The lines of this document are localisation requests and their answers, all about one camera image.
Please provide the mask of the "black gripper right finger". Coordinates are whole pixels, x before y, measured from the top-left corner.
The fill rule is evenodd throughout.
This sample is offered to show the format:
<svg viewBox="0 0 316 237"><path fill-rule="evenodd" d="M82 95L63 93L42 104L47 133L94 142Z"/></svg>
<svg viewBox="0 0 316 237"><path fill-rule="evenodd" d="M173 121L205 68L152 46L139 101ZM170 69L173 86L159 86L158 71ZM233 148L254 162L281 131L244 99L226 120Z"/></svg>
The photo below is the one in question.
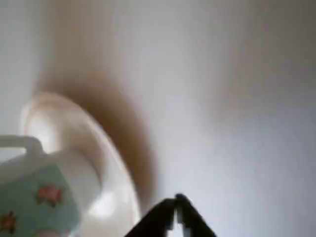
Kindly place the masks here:
<svg viewBox="0 0 316 237"><path fill-rule="evenodd" d="M184 194L176 194L175 200L178 223L182 224L185 237L216 237Z"/></svg>

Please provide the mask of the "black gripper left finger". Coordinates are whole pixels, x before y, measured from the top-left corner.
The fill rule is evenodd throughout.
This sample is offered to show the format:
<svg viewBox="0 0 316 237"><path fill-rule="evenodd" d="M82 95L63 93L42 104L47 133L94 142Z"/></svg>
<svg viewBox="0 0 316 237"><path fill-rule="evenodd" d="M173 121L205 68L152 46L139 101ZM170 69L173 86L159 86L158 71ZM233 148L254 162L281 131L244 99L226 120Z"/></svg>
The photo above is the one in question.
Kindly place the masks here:
<svg viewBox="0 0 316 237"><path fill-rule="evenodd" d="M125 236L166 237L173 225L175 199L165 198L156 204Z"/></svg>

